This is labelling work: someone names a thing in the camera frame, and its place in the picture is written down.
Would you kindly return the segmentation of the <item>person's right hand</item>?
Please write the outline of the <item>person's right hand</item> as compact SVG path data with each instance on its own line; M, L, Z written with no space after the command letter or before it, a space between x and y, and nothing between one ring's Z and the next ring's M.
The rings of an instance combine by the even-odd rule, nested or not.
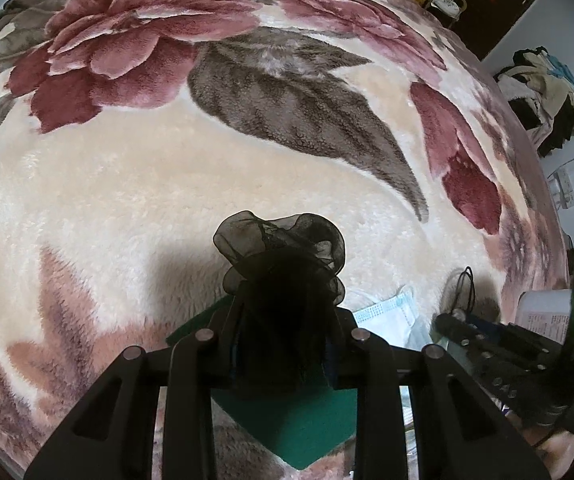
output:
M553 480L563 478L574 463L574 434L531 426L522 429L522 437L536 451Z

